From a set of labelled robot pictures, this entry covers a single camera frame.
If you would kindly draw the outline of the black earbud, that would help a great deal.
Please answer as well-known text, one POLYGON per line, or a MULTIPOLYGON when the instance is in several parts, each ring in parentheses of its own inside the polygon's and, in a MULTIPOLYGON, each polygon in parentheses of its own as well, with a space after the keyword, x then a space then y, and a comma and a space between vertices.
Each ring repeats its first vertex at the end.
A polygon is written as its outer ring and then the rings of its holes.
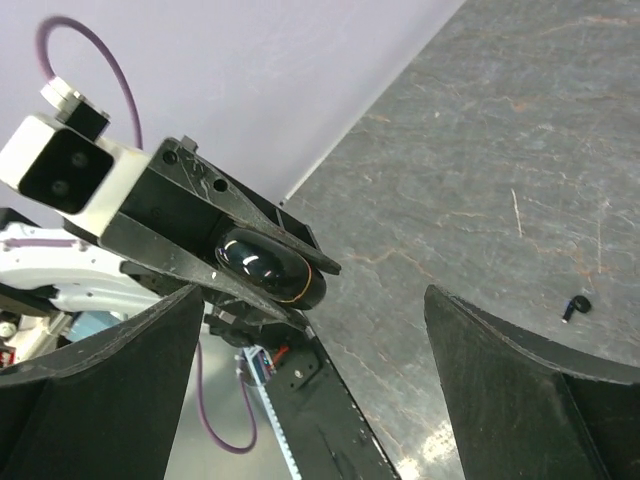
POLYGON ((591 309, 591 301, 586 296, 576 295, 567 303, 561 319, 564 323, 568 323, 575 312, 587 314, 591 309))

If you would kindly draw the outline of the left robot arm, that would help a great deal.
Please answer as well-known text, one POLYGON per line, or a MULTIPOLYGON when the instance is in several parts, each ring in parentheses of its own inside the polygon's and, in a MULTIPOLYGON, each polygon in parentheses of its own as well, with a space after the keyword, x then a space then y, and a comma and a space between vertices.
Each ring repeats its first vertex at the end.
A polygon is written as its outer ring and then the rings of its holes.
POLYGON ((200 320, 238 346, 301 332, 340 264, 310 229, 207 162, 189 138, 153 153, 70 130, 11 138, 1 181, 59 228, 1 229, 1 284, 22 314, 134 316, 193 286, 200 320))

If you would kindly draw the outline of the black earbud charging case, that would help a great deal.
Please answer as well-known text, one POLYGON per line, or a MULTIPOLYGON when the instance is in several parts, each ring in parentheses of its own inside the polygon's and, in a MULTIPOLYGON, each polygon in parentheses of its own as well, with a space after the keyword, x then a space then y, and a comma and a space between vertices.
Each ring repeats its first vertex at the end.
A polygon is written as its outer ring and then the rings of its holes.
POLYGON ((325 298, 327 285, 319 270, 261 233, 233 228, 220 238, 215 256, 221 267, 281 305, 311 310, 325 298))

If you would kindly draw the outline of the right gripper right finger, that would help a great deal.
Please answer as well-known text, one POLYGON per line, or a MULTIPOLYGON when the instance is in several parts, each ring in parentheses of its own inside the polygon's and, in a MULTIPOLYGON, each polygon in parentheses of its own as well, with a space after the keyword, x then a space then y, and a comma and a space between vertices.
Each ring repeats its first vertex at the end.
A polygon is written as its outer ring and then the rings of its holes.
POLYGON ((639 370, 431 285, 424 318, 468 479, 636 479, 639 370))

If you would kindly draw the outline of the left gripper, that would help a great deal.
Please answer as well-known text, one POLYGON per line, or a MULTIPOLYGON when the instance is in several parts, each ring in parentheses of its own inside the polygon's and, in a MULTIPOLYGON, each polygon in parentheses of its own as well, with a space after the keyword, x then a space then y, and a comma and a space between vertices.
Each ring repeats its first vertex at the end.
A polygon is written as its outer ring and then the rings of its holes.
POLYGON ((298 252, 320 271, 339 274, 341 265, 322 252, 311 228, 175 138, 160 144, 149 168, 120 207, 132 219, 112 220, 100 246, 158 274, 232 295, 262 311, 266 324, 304 330, 302 314, 201 259, 214 259, 215 229, 224 213, 298 252))

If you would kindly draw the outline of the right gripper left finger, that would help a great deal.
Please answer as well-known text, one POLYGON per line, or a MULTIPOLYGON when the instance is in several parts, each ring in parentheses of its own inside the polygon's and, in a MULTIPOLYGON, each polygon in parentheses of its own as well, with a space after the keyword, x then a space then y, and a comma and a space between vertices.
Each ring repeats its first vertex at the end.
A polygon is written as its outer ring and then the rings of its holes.
POLYGON ((204 302, 183 287, 142 313, 1 372, 4 479, 161 479, 204 302))

